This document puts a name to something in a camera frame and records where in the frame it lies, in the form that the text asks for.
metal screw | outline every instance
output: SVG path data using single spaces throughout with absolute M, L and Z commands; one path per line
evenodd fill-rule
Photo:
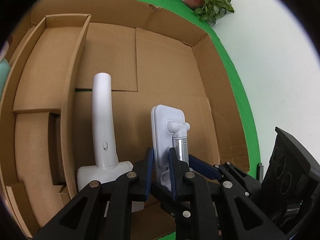
M 186 177 L 189 179 L 192 179 L 195 177 L 195 174 L 192 171 L 188 171 L 188 172 L 186 172 Z
M 129 171 L 127 173 L 127 177 L 132 179 L 132 178 L 135 178 L 137 176 L 137 173 L 135 173 L 134 171 Z
M 232 187 L 232 182 L 226 180 L 226 181 L 224 181 L 224 182 L 222 183 L 222 185 L 223 185 L 225 188 L 231 188 L 231 187 Z
M 182 215 L 185 217 L 185 218 L 189 218 L 191 216 L 191 213 L 188 211 L 188 210 L 185 210 Z
M 90 181 L 89 186 L 90 187 L 97 187 L 97 186 L 99 186 L 99 181 L 97 181 L 97 180 Z

mint green object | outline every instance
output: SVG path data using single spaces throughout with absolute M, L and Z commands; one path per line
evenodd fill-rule
M 0 98 L 2 96 L 3 88 L 9 75 L 10 69 L 11 68 L 8 61 L 4 58 L 0 62 Z
M 244 136 L 247 143 L 248 155 L 249 155 L 249 165 L 250 171 L 249 174 L 252 177 L 256 177 L 257 173 L 257 165 L 260 163 L 260 151 L 258 144 L 258 136 L 256 127 L 254 124 L 254 119 L 252 115 L 252 111 L 249 105 L 249 101 L 247 95 L 244 91 L 244 87 L 241 83 L 239 75 L 233 65 L 228 53 L 224 49 L 221 41 L 217 37 L 216 33 L 206 22 L 200 22 L 198 17 L 193 14 L 193 11 L 188 8 L 181 0 L 137 0 L 145 3 L 151 3 L 155 6 L 160 6 L 165 8 L 180 17 L 192 22 L 197 25 L 204 31 L 206 31 L 215 45 L 217 52 L 219 53 L 222 63 L 227 71 L 230 84 L 233 90 L 233 94 L 236 99 L 236 103 L 238 106 L 240 118 L 242 121 Z M 175 240 L 175 233 L 172 233 L 168 236 L 161 238 L 161 240 Z

white plastic handle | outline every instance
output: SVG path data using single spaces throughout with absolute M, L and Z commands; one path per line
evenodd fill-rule
M 96 165 L 112 167 L 118 164 L 113 127 L 111 76 L 98 73 L 92 85 L 92 136 Z

cardboard panel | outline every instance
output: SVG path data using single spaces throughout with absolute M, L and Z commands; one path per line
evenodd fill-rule
M 76 88 L 92 89 L 94 75 L 106 72 L 113 90 L 138 91 L 135 36 L 133 28 L 90 23 Z
M 43 227 L 62 207 L 54 185 L 50 164 L 49 137 L 54 126 L 50 114 L 17 114 L 15 159 L 18 178 L 26 187 L 30 205 L 39 226 Z
M 23 37 L 25 36 L 27 31 L 30 29 L 30 27 L 31 27 L 31 17 L 30 17 L 30 12 L 27 12 L 24 15 L 24 17 L 20 20 L 20 22 L 17 24 L 14 31 L 12 32 L 12 44 L 9 47 L 7 54 L 5 55 L 5 58 L 7 59 L 8 62 L 11 61 L 14 51 L 17 50 L 19 43 L 22 42 Z
M 191 47 L 146 30 L 136 33 L 139 92 L 206 97 Z
M 73 149 L 76 170 L 94 165 L 91 91 L 77 92 L 73 116 Z M 152 146 L 151 109 L 159 104 L 181 109 L 190 123 L 188 151 L 210 163 L 220 163 L 215 128 L 207 98 L 112 92 L 113 119 L 119 161 L 135 163 Z
M 32 26 L 46 15 L 88 13 L 92 22 L 142 28 L 193 46 L 205 32 L 182 17 L 136 0 L 39 0 L 31 10 Z
M 67 75 L 65 78 L 65 86 L 62 97 L 60 125 L 61 156 L 63 171 L 68 186 L 70 198 L 73 198 L 77 193 L 76 174 L 74 168 L 75 161 L 72 147 L 72 108 L 76 87 L 76 76 L 85 40 L 87 37 L 90 19 L 91 16 L 87 15 L 87 19 L 76 41 L 75 48 L 71 55 L 70 63 L 68 66 Z
M 24 67 L 13 106 L 16 113 L 60 113 L 68 66 L 81 27 L 46 28 Z
M 7 186 L 7 191 L 14 213 L 23 231 L 27 237 L 33 237 L 40 227 L 31 209 L 24 184 L 9 185 Z
M 160 208 L 160 203 L 132 213 L 131 240 L 159 239 L 175 230 L 174 218 Z
M 13 65 L 14 61 L 16 60 L 19 52 L 21 51 L 22 49 L 22 46 L 23 44 L 26 42 L 27 38 L 31 35 L 31 33 L 33 32 L 34 30 L 34 27 L 33 28 L 30 28 L 27 33 L 23 36 L 22 40 L 20 41 L 20 43 L 17 45 L 17 48 L 15 49 L 15 51 L 13 52 L 11 58 L 10 58 L 10 61 L 9 61 L 9 64 L 10 66 Z
M 246 141 L 227 72 L 210 37 L 192 47 L 211 105 L 220 157 L 249 170 Z
M 23 44 L 17 59 L 11 67 L 0 101 L 0 179 L 2 190 L 7 200 L 9 198 L 5 186 L 18 183 L 14 155 L 16 114 L 12 112 L 12 107 L 25 62 L 44 29 L 45 19 L 33 30 L 32 35 L 30 35 Z M 10 201 L 8 201 L 8 206 L 19 224 Z

white plastic base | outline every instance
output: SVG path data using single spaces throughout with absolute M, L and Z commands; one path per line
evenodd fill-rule
M 132 171 L 133 165 L 131 162 L 120 162 L 113 167 L 99 168 L 94 166 L 84 166 L 78 169 L 77 180 L 78 190 L 83 189 L 90 181 L 98 180 L 100 183 L 106 183 L 116 180 L 122 174 Z M 105 211 L 105 217 L 107 216 L 109 207 L 109 201 Z M 137 212 L 143 210 L 144 202 L 132 201 L 131 212 Z

